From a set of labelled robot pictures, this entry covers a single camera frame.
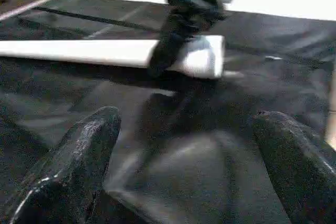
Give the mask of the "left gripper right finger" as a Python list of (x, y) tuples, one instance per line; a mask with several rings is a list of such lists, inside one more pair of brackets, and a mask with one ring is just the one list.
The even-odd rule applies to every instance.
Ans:
[(335, 223), (335, 150), (311, 127), (260, 111), (253, 133), (273, 188), (292, 223)]

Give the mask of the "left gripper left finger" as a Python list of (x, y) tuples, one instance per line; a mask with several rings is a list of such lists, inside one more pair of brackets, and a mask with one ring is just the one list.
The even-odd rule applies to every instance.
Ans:
[(1, 207), (1, 223), (91, 223), (121, 125), (104, 106), (76, 122)]

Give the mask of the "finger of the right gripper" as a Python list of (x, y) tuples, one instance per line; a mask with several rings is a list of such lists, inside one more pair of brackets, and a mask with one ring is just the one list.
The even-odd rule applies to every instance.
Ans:
[(148, 74), (157, 78), (188, 48), (200, 41), (199, 33), (210, 29), (211, 22), (197, 15), (170, 14), (161, 28), (157, 44), (148, 63)]

